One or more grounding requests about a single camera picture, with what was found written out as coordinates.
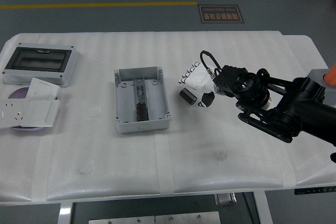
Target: white foam mat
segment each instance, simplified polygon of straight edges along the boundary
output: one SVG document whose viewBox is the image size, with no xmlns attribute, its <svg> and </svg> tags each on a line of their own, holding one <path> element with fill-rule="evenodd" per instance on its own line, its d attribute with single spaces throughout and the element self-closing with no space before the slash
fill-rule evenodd
<svg viewBox="0 0 336 224">
<path fill-rule="evenodd" d="M 202 50 L 220 65 L 250 72 L 266 68 L 272 77 L 290 81 L 325 68 L 308 37 L 277 31 L 19 34 L 4 46 L 0 68 L 19 42 L 74 45 L 79 57 L 69 86 L 58 93 L 60 108 L 52 128 L 0 130 L 2 202 L 32 200 L 32 188 L 33 196 L 38 195 L 33 201 L 43 201 L 41 195 L 62 200 L 198 194 L 336 181 L 331 144 L 305 133 L 283 143 L 241 122 L 234 98 L 218 96 L 205 109 L 179 96 L 185 86 L 178 81 L 200 60 Z M 170 127 L 118 133 L 113 70 L 150 66 L 163 69 Z M 2 79 L 0 100 L 20 87 Z M 273 104 L 280 98 L 272 95 Z M 39 146 L 47 146 L 50 156 Z M 41 168 L 41 162 L 48 167 Z M 41 181 L 36 181 L 37 173 Z"/>
</svg>

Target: yellow floor line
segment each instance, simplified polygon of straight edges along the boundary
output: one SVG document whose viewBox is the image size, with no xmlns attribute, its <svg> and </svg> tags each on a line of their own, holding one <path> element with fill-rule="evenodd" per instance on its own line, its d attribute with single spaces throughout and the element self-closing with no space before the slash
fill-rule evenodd
<svg viewBox="0 0 336 224">
<path fill-rule="evenodd" d="M 42 4 L 42 5 L 0 5 L 0 9 L 30 8 L 74 8 L 74 7 L 120 7 L 120 6 L 165 6 L 165 5 L 197 5 L 189 2 L 135 2 L 135 3 L 82 3 L 82 4 Z"/>
</svg>

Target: plastic enclosure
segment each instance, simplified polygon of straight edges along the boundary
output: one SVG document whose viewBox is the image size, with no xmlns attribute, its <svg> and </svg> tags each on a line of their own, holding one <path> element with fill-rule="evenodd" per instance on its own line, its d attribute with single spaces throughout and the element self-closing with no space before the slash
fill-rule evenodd
<svg viewBox="0 0 336 224">
<path fill-rule="evenodd" d="M 73 46 L 19 43 L 2 74 L 9 84 L 29 84 L 35 77 L 66 87 L 77 57 Z"/>
<path fill-rule="evenodd" d="M 168 128 L 171 115 L 164 87 L 162 68 L 134 68 L 114 71 L 115 107 L 118 132 L 136 132 Z M 148 120 L 139 122 L 136 116 L 134 81 L 144 79 Z"/>
</svg>

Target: orange object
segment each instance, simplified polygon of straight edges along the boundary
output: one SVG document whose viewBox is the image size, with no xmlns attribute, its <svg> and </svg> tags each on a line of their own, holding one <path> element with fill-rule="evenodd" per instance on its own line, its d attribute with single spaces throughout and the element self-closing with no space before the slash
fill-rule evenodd
<svg viewBox="0 0 336 224">
<path fill-rule="evenodd" d="M 323 76 L 324 81 L 336 87 L 336 64 Z"/>
</svg>

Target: robotic arm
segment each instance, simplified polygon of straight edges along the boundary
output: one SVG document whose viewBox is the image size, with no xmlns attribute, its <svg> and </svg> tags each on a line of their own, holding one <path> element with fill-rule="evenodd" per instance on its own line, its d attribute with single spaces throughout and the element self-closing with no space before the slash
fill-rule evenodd
<svg viewBox="0 0 336 224">
<path fill-rule="evenodd" d="M 207 66 L 203 55 L 209 56 L 216 66 Z M 207 51 L 201 52 L 201 62 L 202 65 L 181 80 L 190 88 L 204 92 L 199 106 L 210 106 L 215 93 L 235 97 L 236 106 L 242 111 L 239 119 L 261 131 L 286 143 L 305 131 L 336 146 L 336 109 L 323 104 L 325 87 L 309 77 L 290 82 L 270 77 L 266 69 L 255 74 L 245 68 L 228 65 L 221 68 Z M 270 110 L 269 91 L 282 95 L 278 105 Z M 336 153 L 331 159 L 336 162 Z"/>
</svg>

